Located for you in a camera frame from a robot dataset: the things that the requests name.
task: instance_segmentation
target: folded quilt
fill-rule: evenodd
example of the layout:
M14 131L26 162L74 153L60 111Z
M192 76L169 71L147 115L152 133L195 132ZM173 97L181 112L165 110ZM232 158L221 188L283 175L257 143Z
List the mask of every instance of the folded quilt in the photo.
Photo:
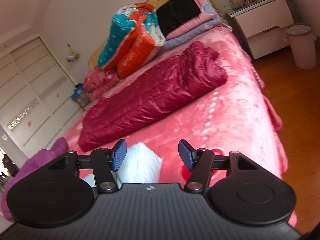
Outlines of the folded quilt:
M145 32L158 46L164 44L157 20L156 9L147 3L131 4L120 8L112 17L109 38L99 55L98 67L112 69L129 52L139 32L140 25L147 24Z
M90 94L105 82L112 79L112 76L116 74L114 70L104 70L97 66L89 71L89 74L83 82L83 90L85 93Z
M152 10L152 13L143 13L147 16L147 19L138 26L138 34L132 47L117 64L117 71L120 78L126 78L152 60L158 54L165 41L159 28L154 7L148 4L136 5L144 6L144 9Z
M187 33L176 37L174 39L168 40L164 43L164 46L159 50L159 53L165 52L169 49L174 49L175 47L178 47L194 37L206 32L207 30L210 30L218 25L222 25L223 22L221 20L221 17L217 14L216 17L213 20L207 21L205 23L200 24L196 28L192 29L191 31L188 31Z
M108 73L108 80L103 82L99 87L89 94L91 101L99 98L103 93L113 88L119 82L119 77L115 71L106 70L106 72Z
M192 18L191 20L185 22L184 24L176 28L174 31L170 32L166 36L167 41L185 34L186 32L200 25L201 23L214 19L216 16L220 17L219 13L212 7L209 0L194 1L200 8L201 13L196 17Z

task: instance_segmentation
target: white pillow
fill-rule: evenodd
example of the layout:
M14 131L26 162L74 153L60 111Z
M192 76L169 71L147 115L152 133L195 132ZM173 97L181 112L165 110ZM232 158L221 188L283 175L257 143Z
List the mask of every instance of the white pillow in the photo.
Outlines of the white pillow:
M122 183L158 183L162 161L144 143L132 145L117 171L118 187Z

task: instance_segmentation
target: nightstand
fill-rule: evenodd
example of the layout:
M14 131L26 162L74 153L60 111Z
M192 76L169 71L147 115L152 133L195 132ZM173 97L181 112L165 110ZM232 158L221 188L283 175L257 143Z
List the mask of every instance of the nightstand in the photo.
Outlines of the nightstand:
M289 45L284 28L294 21L286 0L256 0L225 13L241 46L253 59Z

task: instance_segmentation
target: metal bolt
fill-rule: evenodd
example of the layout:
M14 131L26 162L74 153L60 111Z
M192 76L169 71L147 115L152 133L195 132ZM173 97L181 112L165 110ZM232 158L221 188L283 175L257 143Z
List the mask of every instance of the metal bolt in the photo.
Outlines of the metal bolt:
M200 182L193 181L193 182L189 182L187 187L192 190L199 190L199 189L202 189L203 186Z
M111 182L111 181L105 181L100 183L100 188L105 189L105 190L111 190L114 189L116 187L116 185Z

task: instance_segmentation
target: purple blanket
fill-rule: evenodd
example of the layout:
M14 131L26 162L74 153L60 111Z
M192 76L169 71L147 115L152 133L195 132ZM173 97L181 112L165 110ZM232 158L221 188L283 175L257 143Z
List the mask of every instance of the purple blanket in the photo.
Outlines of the purple blanket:
M14 184L16 184L19 180L22 180L24 177L33 173L43 165L49 163L56 157L68 151L68 143L65 138L59 138L54 145L51 147L51 150L42 149L32 158L27 160L22 166L21 170L17 173L17 175L12 178L7 184L4 186L4 194L2 198L1 208L3 212L3 216L8 221L14 223L14 219L11 215L11 212L7 206L7 194L9 189L12 188Z

